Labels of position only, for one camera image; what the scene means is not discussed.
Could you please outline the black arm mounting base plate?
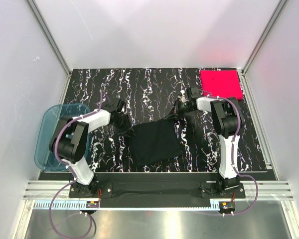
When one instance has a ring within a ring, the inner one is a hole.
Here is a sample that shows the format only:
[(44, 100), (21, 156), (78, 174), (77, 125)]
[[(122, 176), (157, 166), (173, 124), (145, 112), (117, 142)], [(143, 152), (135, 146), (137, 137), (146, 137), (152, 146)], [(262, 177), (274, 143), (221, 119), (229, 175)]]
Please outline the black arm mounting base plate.
[(96, 173), (98, 191), (88, 197), (79, 192), (74, 185), (70, 187), (70, 198), (113, 198), (120, 195), (182, 195), (199, 198), (246, 198), (242, 182), (239, 189), (232, 194), (220, 196), (209, 194), (211, 186), (216, 183), (218, 173)]

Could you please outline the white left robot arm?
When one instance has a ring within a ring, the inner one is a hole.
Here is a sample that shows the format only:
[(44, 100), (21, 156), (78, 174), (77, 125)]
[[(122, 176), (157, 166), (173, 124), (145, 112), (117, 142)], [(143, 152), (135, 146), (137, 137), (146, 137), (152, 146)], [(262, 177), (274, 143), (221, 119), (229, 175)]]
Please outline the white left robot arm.
[(88, 135), (107, 125), (113, 125), (120, 136), (135, 135), (125, 109), (125, 101), (117, 99), (85, 115), (62, 117), (57, 123), (49, 150), (70, 170), (74, 177), (73, 185), (86, 197), (93, 197), (99, 192), (97, 176), (85, 158)]

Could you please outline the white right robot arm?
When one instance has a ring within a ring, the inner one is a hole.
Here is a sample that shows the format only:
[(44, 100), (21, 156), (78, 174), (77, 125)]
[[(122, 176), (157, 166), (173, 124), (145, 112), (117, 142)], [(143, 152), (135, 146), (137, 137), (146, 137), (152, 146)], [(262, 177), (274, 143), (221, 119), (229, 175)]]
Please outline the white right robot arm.
[(235, 97), (222, 98), (212, 96), (210, 92), (198, 87), (180, 91), (165, 120), (182, 119), (194, 111), (207, 111), (212, 114), (213, 127), (220, 140), (220, 166), (216, 183), (211, 186), (209, 194), (217, 193), (228, 197), (239, 189), (240, 176), (237, 168), (238, 144), (240, 131), (245, 124)]

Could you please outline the black t shirt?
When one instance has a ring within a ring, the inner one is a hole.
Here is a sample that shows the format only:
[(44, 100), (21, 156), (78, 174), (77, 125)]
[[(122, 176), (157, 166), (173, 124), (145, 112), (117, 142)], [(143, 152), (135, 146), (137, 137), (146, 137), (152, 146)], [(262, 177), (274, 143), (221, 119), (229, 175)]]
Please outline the black t shirt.
[(133, 126), (130, 152), (138, 167), (182, 156), (174, 121), (160, 119)]

